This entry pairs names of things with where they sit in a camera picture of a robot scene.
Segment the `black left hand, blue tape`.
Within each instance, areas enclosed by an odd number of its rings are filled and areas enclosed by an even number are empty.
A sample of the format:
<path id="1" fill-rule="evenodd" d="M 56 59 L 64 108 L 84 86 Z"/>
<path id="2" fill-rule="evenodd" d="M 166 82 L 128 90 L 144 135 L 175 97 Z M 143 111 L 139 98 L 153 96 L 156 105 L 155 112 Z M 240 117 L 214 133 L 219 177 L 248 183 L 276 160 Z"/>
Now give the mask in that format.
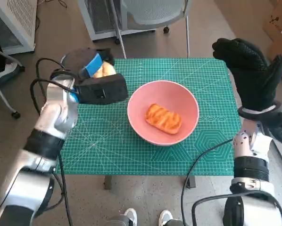
<path id="1" fill-rule="evenodd" d="M 75 74 L 79 81 L 83 81 L 92 77 L 104 61 L 115 65 L 110 48 L 92 49 L 87 47 L 73 50 L 64 55 L 61 64 Z"/>

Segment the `black gloved right hand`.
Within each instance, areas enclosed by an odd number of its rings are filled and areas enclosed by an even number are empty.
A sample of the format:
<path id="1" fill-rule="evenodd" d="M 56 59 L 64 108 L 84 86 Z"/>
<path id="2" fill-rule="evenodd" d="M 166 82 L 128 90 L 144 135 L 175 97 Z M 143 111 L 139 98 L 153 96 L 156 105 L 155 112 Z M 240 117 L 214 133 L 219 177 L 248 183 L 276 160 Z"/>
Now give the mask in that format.
<path id="1" fill-rule="evenodd" d="M 261 112 L 275 104 L 282 78 L 282 55 L 267 62 L 258 47 L 239 38 L 219 38 L 212 48 L 214 58 L 224 61 L 232 73 L 242 107 Z"/>

